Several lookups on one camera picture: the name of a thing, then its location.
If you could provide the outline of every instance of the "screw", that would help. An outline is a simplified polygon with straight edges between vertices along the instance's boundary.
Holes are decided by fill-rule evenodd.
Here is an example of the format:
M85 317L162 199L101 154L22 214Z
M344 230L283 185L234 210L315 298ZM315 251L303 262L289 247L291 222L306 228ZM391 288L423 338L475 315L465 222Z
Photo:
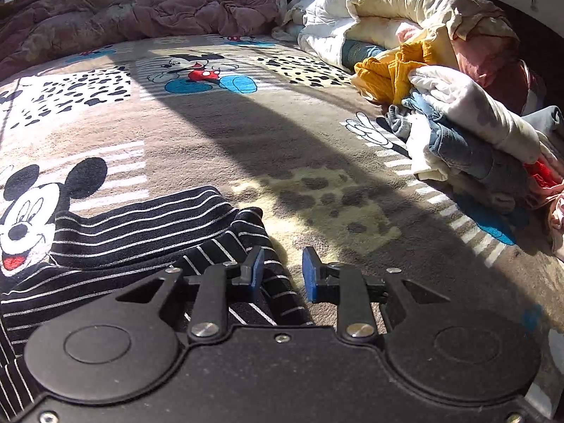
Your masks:
M374 334L374 327L366 323L354 323L347 326L347 334L351 337L370 337Z
M289 342L292 338L287 334L279 334L274 338L275 341L278 343L286 343Z
M507 423L525 423L525 419L518 413L512 413L506 420Z
M39 415L39 423L58 423L59 417L53 412L43 412Z
M211 337L219 332L219 326L215 323L198 323L192 326L192 333L196 337Z

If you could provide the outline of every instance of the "pink comforter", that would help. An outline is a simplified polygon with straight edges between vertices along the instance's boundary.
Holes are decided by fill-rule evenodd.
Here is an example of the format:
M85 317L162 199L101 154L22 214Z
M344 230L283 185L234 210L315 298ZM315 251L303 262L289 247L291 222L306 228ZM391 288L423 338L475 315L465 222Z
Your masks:
M0 30L0 80L107 44L169 35L254 35L276 0L40 0Z

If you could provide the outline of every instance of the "mustard yellow garment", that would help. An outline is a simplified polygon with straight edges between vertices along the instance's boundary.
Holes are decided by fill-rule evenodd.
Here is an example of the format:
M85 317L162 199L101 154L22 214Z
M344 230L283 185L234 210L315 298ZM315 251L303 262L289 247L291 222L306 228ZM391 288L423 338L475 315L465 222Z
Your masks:
M374 100L399 105L402 98L410 94L412 87L408 73L420 66L438 64L432 45L422 40L401 44L392 58L382 61L374 57L364 59L354 69L364 89Z

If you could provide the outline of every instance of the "mickey mouse nose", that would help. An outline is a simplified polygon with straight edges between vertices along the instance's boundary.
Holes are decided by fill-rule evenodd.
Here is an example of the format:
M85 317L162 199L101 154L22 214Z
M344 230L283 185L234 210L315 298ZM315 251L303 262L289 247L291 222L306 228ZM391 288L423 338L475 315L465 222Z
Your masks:
M21 240L27 234L27 226L25 224L16 224L8 231L8 237L11 240Z

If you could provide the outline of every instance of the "striped clothing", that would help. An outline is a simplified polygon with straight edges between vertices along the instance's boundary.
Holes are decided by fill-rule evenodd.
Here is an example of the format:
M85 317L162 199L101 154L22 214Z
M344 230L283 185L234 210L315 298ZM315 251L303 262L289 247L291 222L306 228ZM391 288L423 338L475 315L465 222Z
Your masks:
M309 323L307 310L272 248L257 208L233 208L212 186L123 206L84 218L56 220L53 264L39 265L2 294L0 413L14 418L38 394L21 355L38 326L118 288L176 265L187 275L212 263L241 262L253 246L265 253L262 298L229 307L242 324ZM190 308L177 329L190 319Z

